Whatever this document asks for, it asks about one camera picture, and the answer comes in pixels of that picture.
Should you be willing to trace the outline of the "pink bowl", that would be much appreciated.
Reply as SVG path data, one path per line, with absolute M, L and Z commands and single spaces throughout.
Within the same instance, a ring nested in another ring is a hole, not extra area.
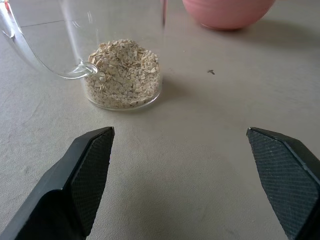
M 246 28 L 259 21 L 276 0 L 182 0 L 194 20 L 214 30 Z

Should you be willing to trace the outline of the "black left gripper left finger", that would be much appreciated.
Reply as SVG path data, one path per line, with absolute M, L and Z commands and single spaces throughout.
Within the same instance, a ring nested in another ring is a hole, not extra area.
M 77 137 L 40 178 L 0 240 L 86 240 L 105 190 L 115 130 Z

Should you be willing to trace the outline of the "oats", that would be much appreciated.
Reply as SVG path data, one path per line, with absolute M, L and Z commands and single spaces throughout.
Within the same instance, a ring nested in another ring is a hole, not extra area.
M 98 72 L 83 80 L 87 98 L 113 110 L 138 108 L 160 94 L 162 76 L 158 56 L 136 41 L 119 39 L 101 43 L 88 56 Z

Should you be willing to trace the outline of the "clear glass cup with handle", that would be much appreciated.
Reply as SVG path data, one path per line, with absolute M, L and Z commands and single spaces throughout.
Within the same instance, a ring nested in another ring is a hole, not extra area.
M 69 40 L 67 49 L 73 56 L 71 61 L 63 60 L 61 67 L 55 69 L 48 64 L 46 56 L 40 56 L 30 46 L 14 14 L 13 2 L 0 0 L 0 33 L 31 68 L 43 74 L 65 80 L 81 80 L 84 90 L 84 78 L 98 73 L 98 68 L 89 63 L 89 55 L 100 44 L 121 39 L 133 40 L 152 51 L 159 62 L 167 0 L 45 0 L 51 6 L 59 7 L 60 21 L 65 25 Z M 128 111 L 143 108 L 152 102 L 130 109 L 109 109 L 92 103 L 106 110 Z

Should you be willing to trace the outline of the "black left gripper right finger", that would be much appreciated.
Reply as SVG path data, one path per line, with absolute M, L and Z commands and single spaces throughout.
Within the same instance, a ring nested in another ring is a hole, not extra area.
M 288 240 L 320 240 L 320 160 L 298 139 L 250 127 L 259 179 Z

